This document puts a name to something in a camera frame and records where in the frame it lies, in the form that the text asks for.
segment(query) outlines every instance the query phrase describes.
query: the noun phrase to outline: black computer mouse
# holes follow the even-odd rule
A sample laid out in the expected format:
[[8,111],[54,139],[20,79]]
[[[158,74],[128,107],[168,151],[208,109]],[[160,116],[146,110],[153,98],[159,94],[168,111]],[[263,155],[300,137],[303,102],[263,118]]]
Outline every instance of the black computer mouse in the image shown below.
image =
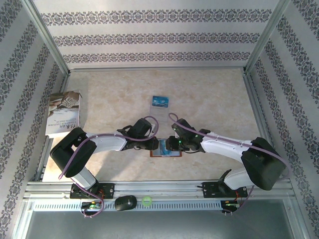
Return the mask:
[[115,209],[116,211],[131,210],[135,208],[137,204],[138,204],[138,201],[135,196],[133,195],[123,196],[115,200]]

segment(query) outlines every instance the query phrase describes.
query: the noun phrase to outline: bracket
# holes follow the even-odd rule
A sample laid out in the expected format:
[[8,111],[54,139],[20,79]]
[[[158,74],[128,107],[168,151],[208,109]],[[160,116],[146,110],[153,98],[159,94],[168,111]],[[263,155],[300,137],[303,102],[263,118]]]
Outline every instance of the bracket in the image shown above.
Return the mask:
[[238,188],[237,190],[229,190],[224,194],[219,190],[218,186],[218,182],[203,182],[201,188],[203,190],[204,198],[236,198],[236,192],[242,198],[248,196],[246,187]]
[[[113,199],[114,187],[115,187],[114,183],[99,183],[97,184],[96,188],[93,186],[91,189],[92,189],[92,193],[96,194],[99,197],[102,197],[102,193],[100,193],[100,191],[103,190],[104,199]],[[96,199],[96,198],[83,192],[75,184],[72,184],[70,199]]]

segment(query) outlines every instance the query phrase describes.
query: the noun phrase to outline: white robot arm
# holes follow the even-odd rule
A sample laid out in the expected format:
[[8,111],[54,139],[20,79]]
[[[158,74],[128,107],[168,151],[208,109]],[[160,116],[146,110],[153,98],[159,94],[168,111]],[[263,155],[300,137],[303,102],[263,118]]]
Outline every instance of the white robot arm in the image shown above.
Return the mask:
[[[148,138],[151,132],[152,125],[146,119],[139,119],[134,126],[118,129],[115,133],[103,134],[103,137],[95,137],[97,134],[75,128],[51,150],[50,156],[67,178],[71,178],[85,190],[90,189],[95,193],[101,187],[85,167],[91,155],[102,151],[123,151],[133,148],[155,150],[159,146],[159,141],[156,137]],[[71,164],[67,166],[74,154],[72,147],[78,147],[85,140]]]
[[253,185],[264,190],[271,190],[286,168],[285,164],[279,159],[248,147],[251,145],[278,155],[263,138],[237,140],[219,136],[206,129],[199,131],[199,133],[204,135],[202,136],[186,130],[185,128],[195,130],[186,120],[179,119],[176,123],[172,125],[172,128],[178,137],[171,136],[167,139],[166,148],[168,150],[187,152],[191,149],[203,153],[217,153],[233,158],[243,164],[240,169],[227,170],[219,179],[218,190],[223,194],[240,187]]

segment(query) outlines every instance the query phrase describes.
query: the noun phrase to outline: book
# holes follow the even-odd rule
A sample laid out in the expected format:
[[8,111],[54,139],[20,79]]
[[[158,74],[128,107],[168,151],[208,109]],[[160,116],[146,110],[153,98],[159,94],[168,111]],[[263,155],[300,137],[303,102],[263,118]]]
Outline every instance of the book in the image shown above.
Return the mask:
[[69,91],[50,95],[45,134],[50,138],[65,137],[80,126],[82,96],[80,91]]

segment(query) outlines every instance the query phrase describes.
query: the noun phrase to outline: beige tabletop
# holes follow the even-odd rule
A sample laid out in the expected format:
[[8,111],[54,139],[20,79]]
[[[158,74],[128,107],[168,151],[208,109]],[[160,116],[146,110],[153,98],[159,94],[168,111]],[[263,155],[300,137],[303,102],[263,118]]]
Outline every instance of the beige tabletop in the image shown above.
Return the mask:
[[[259,136],[239,69],[76,72],[68,84],[71,90],[81,90],[86,132],[114,132],[134,124],[149,114],[157,95],[168,96],[170,111],[197,130],[244,140]],[[171,125],[169,120],[161,123],[157,137],[174,135]],[[98,180],[201,180],[218,179],[241,164],[213,153],[151,158],[149,151],[132,149],[96,153],[86,167]],[[43,181],[58,181],[60,173],[49,158]]]

